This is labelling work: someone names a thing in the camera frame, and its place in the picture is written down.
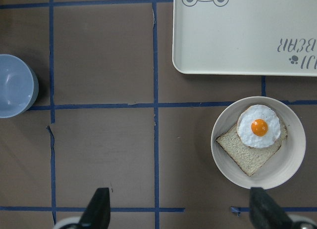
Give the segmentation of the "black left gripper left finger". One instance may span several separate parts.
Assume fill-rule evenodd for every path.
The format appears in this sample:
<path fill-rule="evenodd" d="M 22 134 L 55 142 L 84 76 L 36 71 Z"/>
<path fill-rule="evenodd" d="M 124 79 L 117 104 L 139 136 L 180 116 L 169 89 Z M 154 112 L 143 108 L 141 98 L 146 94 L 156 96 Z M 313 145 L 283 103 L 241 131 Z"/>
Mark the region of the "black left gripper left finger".
<path fill-rule="evenodd" d="M 110 223 L 109 188 L 97 188 L 79 220 L 80 229 L 107 229 Z"/>

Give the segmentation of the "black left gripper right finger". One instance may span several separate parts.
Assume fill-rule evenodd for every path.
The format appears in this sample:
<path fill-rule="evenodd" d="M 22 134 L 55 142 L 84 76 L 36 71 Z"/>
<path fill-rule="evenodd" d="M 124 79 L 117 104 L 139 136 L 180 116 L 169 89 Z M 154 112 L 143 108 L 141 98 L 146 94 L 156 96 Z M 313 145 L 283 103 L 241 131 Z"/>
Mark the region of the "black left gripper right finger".
<path fill-rule="evenodd" d="M 292 220 L 261 187 L 252 187 L 249 218 L 256 229 L 290 229 Z"/>

